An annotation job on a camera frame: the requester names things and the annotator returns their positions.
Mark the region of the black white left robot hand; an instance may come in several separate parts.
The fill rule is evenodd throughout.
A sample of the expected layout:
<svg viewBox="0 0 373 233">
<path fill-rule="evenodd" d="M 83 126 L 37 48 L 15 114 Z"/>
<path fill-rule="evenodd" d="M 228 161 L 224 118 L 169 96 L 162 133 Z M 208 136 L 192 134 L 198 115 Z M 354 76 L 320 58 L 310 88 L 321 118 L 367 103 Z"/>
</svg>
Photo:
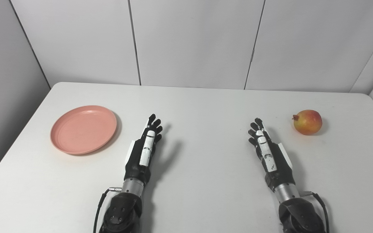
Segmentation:
<svg viewBox="0 0 373 233">
<path fill-rule="evenodd" d="M 137 179 L 147 185 L 151 178 L 150 165 L 156 150 L 156 144 L 162 139 L 161 120 L 155 114 L 149 116 L 146 126 L 130 151 L 125 166 L 124 180 Z"/>
</svg>

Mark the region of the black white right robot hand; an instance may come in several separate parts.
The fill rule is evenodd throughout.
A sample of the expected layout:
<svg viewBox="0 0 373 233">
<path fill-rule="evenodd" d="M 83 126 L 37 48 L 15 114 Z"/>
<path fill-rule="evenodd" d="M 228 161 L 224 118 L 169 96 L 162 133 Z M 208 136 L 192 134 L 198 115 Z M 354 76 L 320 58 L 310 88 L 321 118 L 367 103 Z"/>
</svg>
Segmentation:
<svg viewBox="0 0 373 233">
<path fill-rule="evenodd" d="M 257 157 L 265 170 L 265 182 L 275 192 L 282 184 L 296 184 L 288 156 L 284 155 L 280 145 L 271 140 L 263 121 L 255 118 L 250 124 L 249 142 L 255 147 Z"/>
</svg>

